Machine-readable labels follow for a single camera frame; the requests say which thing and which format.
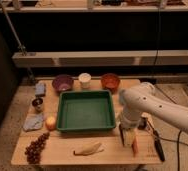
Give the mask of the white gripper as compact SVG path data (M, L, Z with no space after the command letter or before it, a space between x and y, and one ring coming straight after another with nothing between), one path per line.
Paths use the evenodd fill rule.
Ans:
M141 117L133 115L120 115L120 124L123 129L123 140L125 146L131 146L135 140L136 134L133 129L139 126Z

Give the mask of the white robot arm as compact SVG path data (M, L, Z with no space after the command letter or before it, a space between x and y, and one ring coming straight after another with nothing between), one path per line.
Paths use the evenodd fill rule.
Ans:
M124 130L135 129L146 112L188 134L188 107L167 102L155 96L155 86L149 82L119 92L123 110L119 115Z

